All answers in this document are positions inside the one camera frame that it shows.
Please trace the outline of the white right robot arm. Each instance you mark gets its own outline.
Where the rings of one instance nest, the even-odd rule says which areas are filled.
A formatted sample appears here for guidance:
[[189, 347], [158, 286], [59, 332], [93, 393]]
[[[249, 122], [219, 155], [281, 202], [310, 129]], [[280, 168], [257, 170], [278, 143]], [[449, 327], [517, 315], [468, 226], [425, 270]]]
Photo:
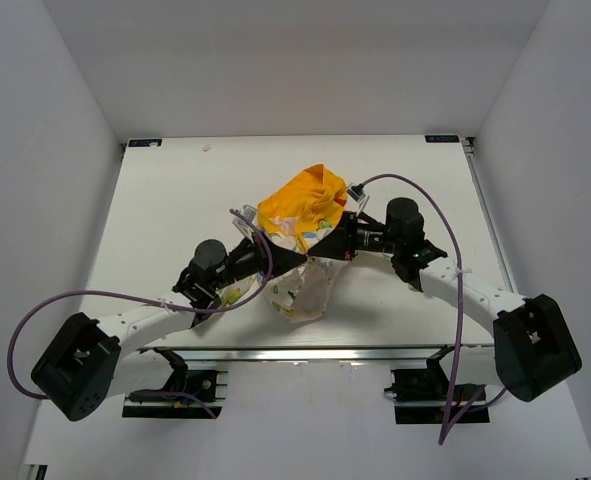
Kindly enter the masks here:
[[500, 385], [530, 402], [582, 368], [561, 308], [541, 294], [527, 298], [502, 290], [456, 265], [424, 233], [415, 201], [388, 202], [384, 223], [354, 212], [309, 250], [315, 257], [352, 260], [359, 252], [386, 253], [400, 280], [430, 297], [462, 308], [493, 339], [490, 347], [463, 347], [426, 374], [428, 390], [447, 399], [463, 383]]

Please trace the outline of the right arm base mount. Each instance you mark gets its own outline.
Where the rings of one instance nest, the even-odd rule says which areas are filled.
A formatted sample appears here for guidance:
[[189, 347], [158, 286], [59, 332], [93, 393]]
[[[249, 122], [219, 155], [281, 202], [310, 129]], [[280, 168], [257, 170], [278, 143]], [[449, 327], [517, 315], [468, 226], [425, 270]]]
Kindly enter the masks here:
[[[391, 370], [392, 383], [384, 389], [384, 395], [394, 404], [397, 425], [438, 425], [446, 410], [448, 381], [432, 375], [428, 369]], [[479, 389], [478, 385], [456, 385], [451, 417], [455, 416]], [[486, 401], [485, 391], [471, 409], [457, 423], [488, 424], [488, 409], [481, 406]]]

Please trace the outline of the cream dinosaur print baby jacket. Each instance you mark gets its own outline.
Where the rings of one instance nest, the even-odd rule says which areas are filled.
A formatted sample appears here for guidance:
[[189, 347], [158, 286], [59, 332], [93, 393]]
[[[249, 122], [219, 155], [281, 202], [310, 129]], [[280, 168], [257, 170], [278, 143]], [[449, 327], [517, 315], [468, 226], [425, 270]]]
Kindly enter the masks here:
[[189, 265], [174, 289], [198, 312], [193, 322], [208, 319], [215, 308], [228, 307], [245, 295], [253, 282], [280, 315], [291, 323], [313, 321], [327, 308], [334, 281], [349, 261], [313, 257], [308, 250], [330, 234], [347, 211], [347, 184], [323, 164], [302, 170], [255, 207], [253, 243], [266, 252], [267, 235], [278, 246], [307, 256], [307, 262], [282, 276], [259, 272], [215, 292], [189, 285]]

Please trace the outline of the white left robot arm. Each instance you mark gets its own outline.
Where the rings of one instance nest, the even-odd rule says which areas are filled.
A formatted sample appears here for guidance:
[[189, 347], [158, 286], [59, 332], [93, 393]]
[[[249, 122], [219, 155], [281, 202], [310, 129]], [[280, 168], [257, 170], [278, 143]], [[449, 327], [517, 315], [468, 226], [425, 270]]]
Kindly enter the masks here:
[[33, 383], [70, 421], [93, 413], [107, 398], [184, 397], [201, 403], [186, 361], [155, 341], [232, 309], [222, 290], [260, 275], [272, 280], [303, 265], [306, 255], [273, 244], [264, 233], [232, 251], [215, 239], [201, 242], [168, 297], [140, 299], [137, 308], [94, 319], [69, 317], [31, 372]]

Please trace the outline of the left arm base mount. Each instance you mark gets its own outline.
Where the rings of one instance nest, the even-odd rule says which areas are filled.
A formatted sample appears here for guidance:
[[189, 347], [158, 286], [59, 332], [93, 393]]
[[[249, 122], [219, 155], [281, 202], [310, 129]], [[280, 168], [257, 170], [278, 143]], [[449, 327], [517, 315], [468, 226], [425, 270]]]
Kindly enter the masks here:
[[212, 363], [172, 368], [119, 385], [122, 417], [128, 419], [215, 420], [227, 397], [228, 369]]

